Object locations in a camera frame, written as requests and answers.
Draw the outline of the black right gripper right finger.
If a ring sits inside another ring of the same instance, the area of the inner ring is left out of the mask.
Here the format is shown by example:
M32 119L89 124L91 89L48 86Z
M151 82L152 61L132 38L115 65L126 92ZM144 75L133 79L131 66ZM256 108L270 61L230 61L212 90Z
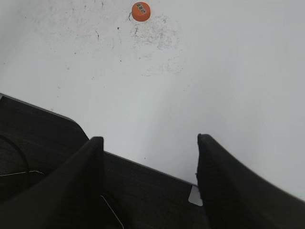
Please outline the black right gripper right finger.
M197 183L212 229L303 229L304 201L250 170L208 134L197 136Z

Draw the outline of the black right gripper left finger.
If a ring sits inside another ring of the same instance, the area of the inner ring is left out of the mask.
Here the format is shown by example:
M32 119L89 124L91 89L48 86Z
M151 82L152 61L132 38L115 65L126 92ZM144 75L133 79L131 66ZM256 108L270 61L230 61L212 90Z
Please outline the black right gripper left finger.
M103 138L93 137L62 166L0 206L2 229L100 229Z

